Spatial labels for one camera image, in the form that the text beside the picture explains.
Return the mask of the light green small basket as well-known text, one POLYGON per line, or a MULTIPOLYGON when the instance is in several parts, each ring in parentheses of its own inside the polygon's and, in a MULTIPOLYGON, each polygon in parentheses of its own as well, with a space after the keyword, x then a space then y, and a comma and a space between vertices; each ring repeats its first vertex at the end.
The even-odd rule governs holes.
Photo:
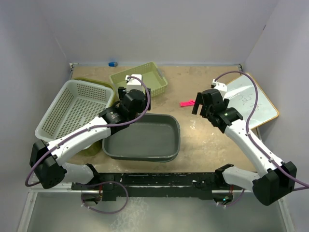
POLYGON ((156 97, 165 92, 168 82, 161 74, 158 66, 154 62, 148 62, 124 71, 110 75, 109 80, 115 88, 125 87, 125 77, 132 74, 141 74, 142 81, 150 88, 151 97, 156 97))

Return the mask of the grey plastic tub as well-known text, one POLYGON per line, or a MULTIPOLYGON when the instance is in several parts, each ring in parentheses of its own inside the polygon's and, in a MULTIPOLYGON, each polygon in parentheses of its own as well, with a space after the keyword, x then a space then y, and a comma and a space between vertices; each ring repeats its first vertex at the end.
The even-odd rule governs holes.
POLYGON ((180 124, 175 117, 145 114, 140 120, 103 139, 102 150, 116 160, 169 162, 180 151, 180 124))

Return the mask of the white perforated plastic basket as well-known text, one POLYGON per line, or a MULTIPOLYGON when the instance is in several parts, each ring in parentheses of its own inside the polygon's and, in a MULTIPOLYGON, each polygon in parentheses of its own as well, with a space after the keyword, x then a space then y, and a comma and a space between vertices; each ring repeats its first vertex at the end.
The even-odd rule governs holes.
POLYGON ((67 81, 35 130, 45 142, 62 138, 89 123, 114 101, 113 87, 86 78, 67 81))

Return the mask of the olive green plastic tub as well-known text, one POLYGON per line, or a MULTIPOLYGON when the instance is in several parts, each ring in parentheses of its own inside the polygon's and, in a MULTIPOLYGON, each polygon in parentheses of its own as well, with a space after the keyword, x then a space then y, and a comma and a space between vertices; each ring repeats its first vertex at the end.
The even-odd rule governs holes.
POLYGON ((85 84, 77 84, 79 97, 72 108, 73 130, 89 123, 117 99, 115 89, 111 83, 81 77, 76 80, 83 81, 85 84))

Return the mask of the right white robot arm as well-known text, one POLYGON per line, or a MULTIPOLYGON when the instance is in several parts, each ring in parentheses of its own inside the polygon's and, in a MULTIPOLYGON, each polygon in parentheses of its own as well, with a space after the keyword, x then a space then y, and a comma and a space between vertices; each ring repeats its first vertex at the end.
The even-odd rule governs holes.
POLYGON ((284 162, 274 155, 246 128, 242 115, 235 108, 229 108, 228 103, 219 90, 208 89, 197 93, 192 114, 206 118, 230 138, 256 171, 249 172, 227 164, 215 171, 215 185, 220 189, 236 185, 249 190, 261 204, 269 206, 294 190, 297 168, 291 161, 284 162))

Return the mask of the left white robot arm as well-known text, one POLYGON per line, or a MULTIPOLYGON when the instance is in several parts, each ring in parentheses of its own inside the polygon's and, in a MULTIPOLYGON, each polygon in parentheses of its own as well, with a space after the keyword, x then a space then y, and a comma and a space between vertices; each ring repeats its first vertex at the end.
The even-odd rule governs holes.
POLYGON ((88 124, 54 141, 37 141, 32 148, 31 173, 44 189, 62 181, 77 182, 88 189, 99 185, 99 174, 90 165, 69 164, 68 160, 93 143, 105 139, 140 119, 150 106, 149 90, 133 89, 120 102, 106 108, 88 124))

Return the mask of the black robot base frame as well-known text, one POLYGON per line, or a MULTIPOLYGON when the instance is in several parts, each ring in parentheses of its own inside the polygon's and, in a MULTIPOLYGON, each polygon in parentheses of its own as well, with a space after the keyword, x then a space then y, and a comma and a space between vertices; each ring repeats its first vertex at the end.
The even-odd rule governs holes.
POLYGON ((102 190, 103 201, 118 197, 168 197, 211 200, 214 194, 241 190, 219 182, 215 173, 100 173, 100 177, 82 185, 72 183, 72 190, 90 193, 102 190))

